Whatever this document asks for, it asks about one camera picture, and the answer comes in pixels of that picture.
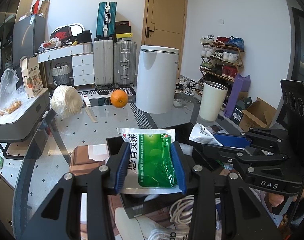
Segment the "person's right hand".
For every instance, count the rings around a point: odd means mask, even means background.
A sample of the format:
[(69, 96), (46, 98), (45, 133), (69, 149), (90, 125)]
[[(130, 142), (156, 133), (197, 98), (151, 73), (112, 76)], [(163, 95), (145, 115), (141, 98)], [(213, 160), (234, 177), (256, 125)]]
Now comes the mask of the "person's right hand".
[[(301, 198), (304, 198), (304, 189), (301, 195)], [(268, 193), (267, 194), (267, 207), (270, 213), (272, 213), (272, 208), (277, 207), (278, 205), (282, 204), (285, 197), (283, 195), (274, 194), (274, 193)]]

